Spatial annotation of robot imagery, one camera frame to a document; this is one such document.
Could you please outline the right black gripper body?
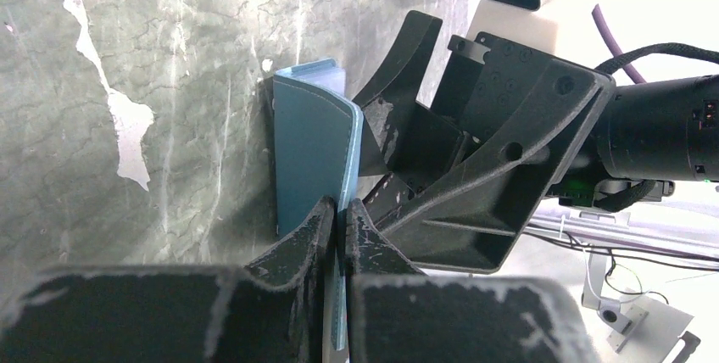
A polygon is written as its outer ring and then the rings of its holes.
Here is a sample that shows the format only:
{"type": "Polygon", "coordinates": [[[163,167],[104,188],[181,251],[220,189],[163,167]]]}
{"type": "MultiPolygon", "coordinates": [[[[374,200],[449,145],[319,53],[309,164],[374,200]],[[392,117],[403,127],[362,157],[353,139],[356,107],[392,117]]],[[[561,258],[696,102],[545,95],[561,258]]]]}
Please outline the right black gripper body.
{"type": "MultiPolygon", "coordinates": [[[[566,93],[576,85],[568,77],[549,81],[547,53],[488,33],[474,41],[454,36],[449,47],[452,57],[431,108],[410,99],[387,119],[404,137],[388,173],[365,198],[369,209],[410,201],[511,122],[508,99],[488,101],[500,84],[515,94],[566,93]]],[[[649,199],[658,183],[716,181],[718,78],[635,81],[616,89],[560,179],[540,191],[539,170],[551,154],[547,146],[527,159],[499,202],[557,198],[567,206],[625,209],[649,199]]]]}

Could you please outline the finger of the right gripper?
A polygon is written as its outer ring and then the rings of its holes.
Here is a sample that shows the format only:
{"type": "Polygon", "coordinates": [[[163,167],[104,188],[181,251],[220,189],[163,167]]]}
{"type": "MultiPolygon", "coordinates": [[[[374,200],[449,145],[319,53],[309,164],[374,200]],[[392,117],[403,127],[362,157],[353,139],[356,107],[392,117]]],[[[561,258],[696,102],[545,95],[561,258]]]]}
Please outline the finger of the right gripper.
{"type": "Polygon", "coordinates": [[[352,99],[365,118],[361,176],[384,174],[398,162],[442,25],[436,16],[409,11],[385,59],[352,99]]]}
{"type": "Polygon", "coordinates": [[[494,273],[615,88],[609,75],[551,60],[476,152],[377,220],[376,228],[422,268],[494,273]]]}

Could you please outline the blue leather card holder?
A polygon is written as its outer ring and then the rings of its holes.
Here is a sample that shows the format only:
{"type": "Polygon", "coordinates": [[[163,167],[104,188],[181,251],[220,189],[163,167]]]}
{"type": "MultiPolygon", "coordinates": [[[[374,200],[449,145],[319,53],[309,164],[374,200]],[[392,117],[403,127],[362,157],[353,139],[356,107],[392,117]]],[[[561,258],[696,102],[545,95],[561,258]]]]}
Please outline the blue leather card holder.
{"type": "Polygon", "coordinates": [[[273,76],[277,233],[305,219],[319,198],[337,206],[330,339],[348,347],[343,256],[346,210],[359,179],[364,115],[345,95],[346,71],[334,59],[297,64],[273,76]]]}

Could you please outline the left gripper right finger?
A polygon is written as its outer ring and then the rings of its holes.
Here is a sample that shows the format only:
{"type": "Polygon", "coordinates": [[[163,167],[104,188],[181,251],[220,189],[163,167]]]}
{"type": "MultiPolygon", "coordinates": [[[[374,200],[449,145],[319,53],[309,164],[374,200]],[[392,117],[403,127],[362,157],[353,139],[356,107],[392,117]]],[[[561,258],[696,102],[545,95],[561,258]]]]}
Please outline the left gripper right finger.
{"type": "Polygon", "coordinates": [[[374,226],[346,213],[352,362],[596,362],[570,294],[524,276],[430,276],[374,226]]]}

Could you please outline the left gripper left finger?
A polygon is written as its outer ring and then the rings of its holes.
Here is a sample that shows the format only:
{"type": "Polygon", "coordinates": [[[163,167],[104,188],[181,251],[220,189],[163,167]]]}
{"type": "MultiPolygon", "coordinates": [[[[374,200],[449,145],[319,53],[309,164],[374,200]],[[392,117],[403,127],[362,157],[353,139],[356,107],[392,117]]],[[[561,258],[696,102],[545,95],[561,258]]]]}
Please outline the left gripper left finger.
{"type": "Polygon", "coordinates": [[[4,362],[319,362],[336,206],[248,265],[65,265],[1,315],[4,362]]]}

